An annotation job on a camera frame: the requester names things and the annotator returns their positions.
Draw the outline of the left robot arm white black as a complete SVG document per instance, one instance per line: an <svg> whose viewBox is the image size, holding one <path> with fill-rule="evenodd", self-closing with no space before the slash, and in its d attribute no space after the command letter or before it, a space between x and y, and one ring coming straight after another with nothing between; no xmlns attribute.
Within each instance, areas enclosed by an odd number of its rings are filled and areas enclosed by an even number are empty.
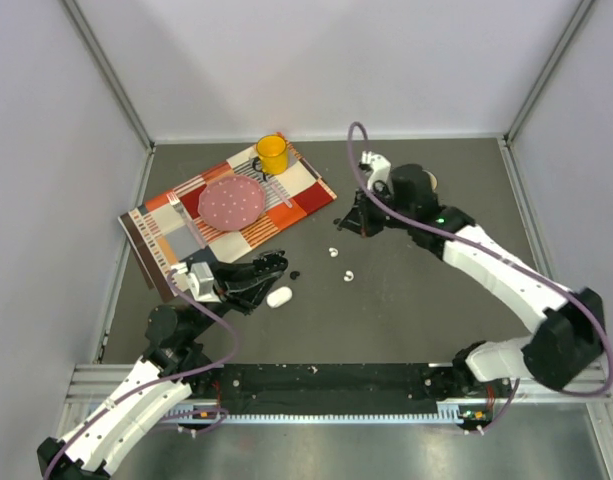
<svg viewBox="0 0 613 480"><path fill-rule="evenodd" d="M225 315L251 314L288 267L282 250L248 263L183 261L166 276L181 305L160 305L148 318L149 345L115 390L73 430L37 449L45 479L109 479L130 450L174 406L212 387L213 370L234 356L208 358L197 338L214 325L240 345Z"/></svg>

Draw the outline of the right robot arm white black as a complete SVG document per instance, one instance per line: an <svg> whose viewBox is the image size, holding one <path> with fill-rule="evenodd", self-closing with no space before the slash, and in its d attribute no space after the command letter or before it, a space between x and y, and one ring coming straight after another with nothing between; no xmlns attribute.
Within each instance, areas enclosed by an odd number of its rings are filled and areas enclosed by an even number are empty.
<svg viewBox="0 0 613 480"><path fill-rule="evenodd" d="M453 360L452 380L473 396L490 381L531 378L564 391L604 354L603 302L590 288L578 292L554 283L496 243L471 216L440 203L432 176L417 164L391 166L365 152L354 168L361 178L340 230L370 238L386 228L461 271L508 307L529 334L502 342L480 341Z"/></svg>

